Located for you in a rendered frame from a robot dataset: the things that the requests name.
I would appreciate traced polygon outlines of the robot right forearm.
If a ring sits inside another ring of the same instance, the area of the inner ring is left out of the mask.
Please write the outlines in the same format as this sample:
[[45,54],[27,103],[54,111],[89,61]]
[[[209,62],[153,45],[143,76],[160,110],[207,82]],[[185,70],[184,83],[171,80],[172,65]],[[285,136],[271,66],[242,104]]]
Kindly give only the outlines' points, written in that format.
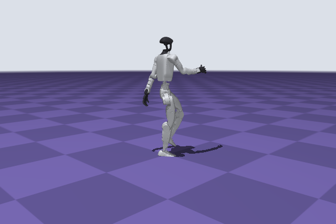
[[196,74],[198,72],[200,72],[200,69],[190,69],[190,68],[184,68],[184,73],[186,73],[187,75],[191,75],[191,74]]

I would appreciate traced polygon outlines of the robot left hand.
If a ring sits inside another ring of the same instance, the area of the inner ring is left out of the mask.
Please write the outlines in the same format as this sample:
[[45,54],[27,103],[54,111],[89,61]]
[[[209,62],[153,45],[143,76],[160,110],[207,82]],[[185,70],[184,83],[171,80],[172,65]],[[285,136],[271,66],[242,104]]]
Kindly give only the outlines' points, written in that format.
[[145,95],[144,95],[144,97],[143,97],[143,104],[144,104],[145,106],[148,106],[147,103],[146,103],[146,101],[149,103],[149,101],[148,101],[148,94],[149,94],[149,93],[148,93],[148,89],[145,90],[144,94],[145,94]]

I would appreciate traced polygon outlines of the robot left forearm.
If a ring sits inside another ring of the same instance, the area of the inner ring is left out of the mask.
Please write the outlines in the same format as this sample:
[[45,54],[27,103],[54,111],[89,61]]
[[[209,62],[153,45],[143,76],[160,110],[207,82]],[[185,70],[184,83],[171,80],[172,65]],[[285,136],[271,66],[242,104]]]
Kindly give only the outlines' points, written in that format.
[[[148,83],[147,83],[146,88],[145,88],[145,90],[148,89],[148,93],[150,93],[150,91],[151,91],[153,82],[154,82],[154,79],[152,79],[152,78],[151,78],[151,75],[150,75],[150,76],[149,76],[149,79],[148,79]],[[145,91],[145,90],[144,90],[144,91]]]

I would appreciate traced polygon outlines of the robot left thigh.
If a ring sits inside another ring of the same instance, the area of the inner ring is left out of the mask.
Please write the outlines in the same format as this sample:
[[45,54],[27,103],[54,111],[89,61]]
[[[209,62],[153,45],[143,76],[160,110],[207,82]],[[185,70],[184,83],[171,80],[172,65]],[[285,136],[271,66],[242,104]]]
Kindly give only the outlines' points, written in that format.
[[176,118],[181,119],[184,116],[184,113],[183,113],[180,101],[178,100],[178,98],[172,92],[171,92],[171,96],[172,96],[172,98],[174,100],[174,104],[175,104],[175,109],[176,109],[175,116],[176,116]]

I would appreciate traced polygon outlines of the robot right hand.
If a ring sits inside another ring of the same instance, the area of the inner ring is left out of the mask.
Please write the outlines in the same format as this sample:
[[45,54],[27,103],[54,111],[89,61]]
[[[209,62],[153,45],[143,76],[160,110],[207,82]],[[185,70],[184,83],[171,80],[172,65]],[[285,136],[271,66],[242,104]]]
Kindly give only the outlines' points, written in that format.
[[[197,68],[196,68],[197,69]],[[199,69],[200,69],[200,72],[198,72],[198,73],[207,73],[206,72],[206,68],[205,67],[202,67],[202,65],[199,67]]]

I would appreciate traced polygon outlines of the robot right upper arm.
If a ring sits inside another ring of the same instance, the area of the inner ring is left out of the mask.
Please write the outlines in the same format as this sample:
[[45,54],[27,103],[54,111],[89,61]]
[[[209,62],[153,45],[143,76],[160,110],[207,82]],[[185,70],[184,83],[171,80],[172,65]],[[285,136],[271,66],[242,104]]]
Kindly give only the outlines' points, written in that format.
[[179,70],[179,72],[180,72],[181,74],[186,74],[186,73],[184,73],[184,71],[183,71],[184,68],[182,67],[182,64],[180,63],[180,61],[179,61],[177,55],[175,55],[175,54],[168,55],[167,59],[169,60],[170,63],[173,63],[173,64],[176,66],[176,68]]

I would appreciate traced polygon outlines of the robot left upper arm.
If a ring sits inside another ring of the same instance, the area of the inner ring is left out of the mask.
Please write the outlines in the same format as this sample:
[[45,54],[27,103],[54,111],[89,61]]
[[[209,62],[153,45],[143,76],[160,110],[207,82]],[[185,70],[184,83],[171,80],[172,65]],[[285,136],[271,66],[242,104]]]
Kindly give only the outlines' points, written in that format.
[[157,56],[154,59],[154,65],[153,65],[152,73],[151,73],[151,78],[153,78],[153,79],[157,78],[157,75],[156,75],[156,59],[157,59]]

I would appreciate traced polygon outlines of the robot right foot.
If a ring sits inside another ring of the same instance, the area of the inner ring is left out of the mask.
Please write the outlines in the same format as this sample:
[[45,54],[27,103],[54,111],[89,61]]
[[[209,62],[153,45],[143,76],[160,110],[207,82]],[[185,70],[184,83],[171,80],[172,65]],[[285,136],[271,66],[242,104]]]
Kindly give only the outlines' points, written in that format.
[[164,153],[164,151],[160,150],[160,151],[158,152],[158,156],[174,157],[174,156],[176,156],[176,155],[170,153],[169,151],[167,151],[166,153]]

